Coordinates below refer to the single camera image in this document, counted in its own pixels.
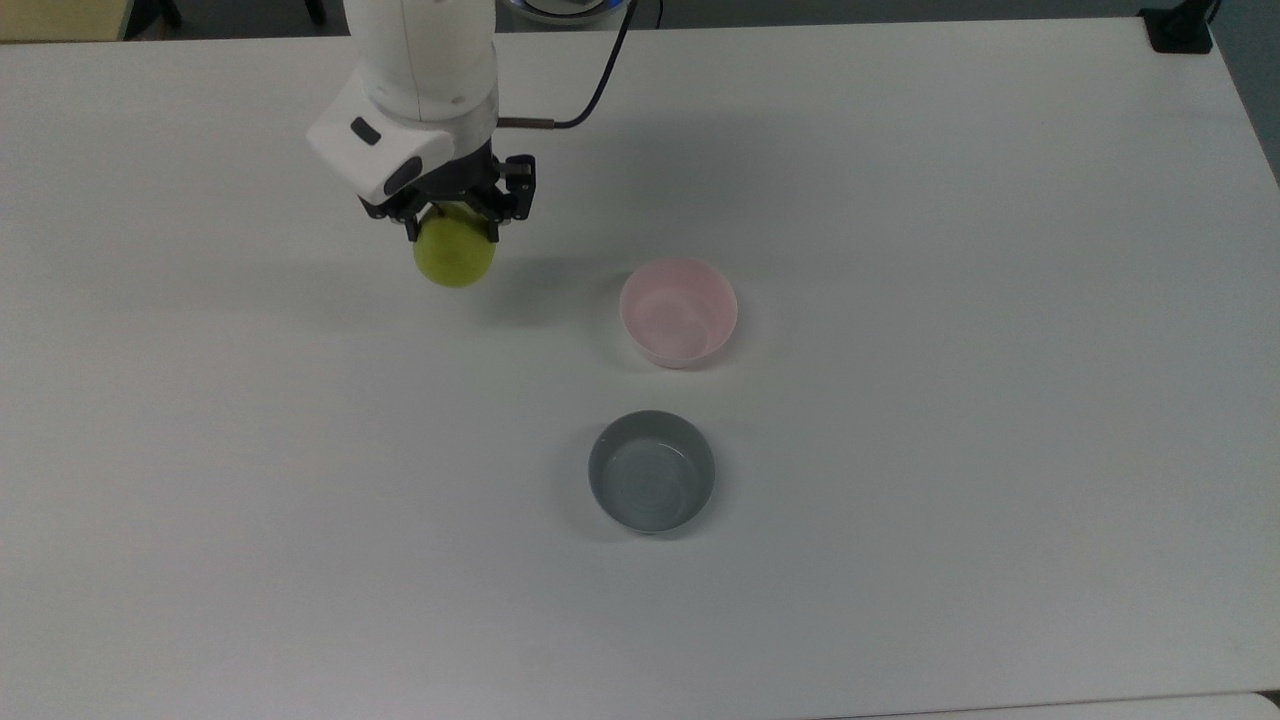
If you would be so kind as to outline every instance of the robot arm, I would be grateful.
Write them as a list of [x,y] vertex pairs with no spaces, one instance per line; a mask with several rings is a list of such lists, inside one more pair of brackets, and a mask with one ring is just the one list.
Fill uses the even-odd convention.
[[[307,140],[372,218],[403,223],[410,241],[430,202],[466,202],[489,240],[529,217],[529,155],[499,163],[493,0],[344,0],[360,64]],[[497,186],[506,181],[506,192]]]

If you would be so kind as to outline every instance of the white table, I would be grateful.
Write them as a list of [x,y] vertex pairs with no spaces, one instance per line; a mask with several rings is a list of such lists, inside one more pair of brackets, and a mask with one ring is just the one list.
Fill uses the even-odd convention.
[[[512,114],[612,38],[503,36]],[[1137,19],[628,38],[448,291],[303,131],[342,38],[0,47],[0,687],[27,717],[799,719],[1280,687],[1280,191]],[[723,361],[625,273],[705,258]],[[634,537],[594,434],[722,470]]]

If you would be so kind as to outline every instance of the bowl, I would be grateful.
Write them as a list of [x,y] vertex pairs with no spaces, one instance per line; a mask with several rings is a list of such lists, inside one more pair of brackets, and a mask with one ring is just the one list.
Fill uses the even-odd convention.
[[643,265],[622,286],[620,306],[640,354],[663,368],[687,368],[714,355],[737,324],[733,287],[694,258]]
[[637,533],[672,530],[707,505],[716,459],[689,420],[660,410],[623,415],[600,433],[588,460],[591,495]]

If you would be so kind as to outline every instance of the gray bowl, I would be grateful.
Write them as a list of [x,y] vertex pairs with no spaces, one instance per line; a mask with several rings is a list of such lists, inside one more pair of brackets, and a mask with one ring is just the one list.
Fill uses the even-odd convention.
[[660,533],[684,525],[707,505],[716,460],[687,420],[641,410],[600,433],[588,475],[595,501],[611,518],[637,533]]

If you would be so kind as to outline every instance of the floor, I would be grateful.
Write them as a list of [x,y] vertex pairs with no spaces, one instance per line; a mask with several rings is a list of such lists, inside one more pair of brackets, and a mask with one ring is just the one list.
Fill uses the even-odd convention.
[[[136,0],[145,3],[148,0]],[[292,37],[346,35],[338,0],[315,26],[302,0],[175,0],[183,26],[165,37]],[[640,0],[635,27],[652,27],[658,0]],[[1128,17],[1172,0],[664,0],[664,28],[916,22],[1011,18]],[[499,8],[498,29],[511,28]],[[155,36],[157,28],[147,35]],[[1225,0],[1213,23],[1271,170],[1280,178],[1280,0]]]

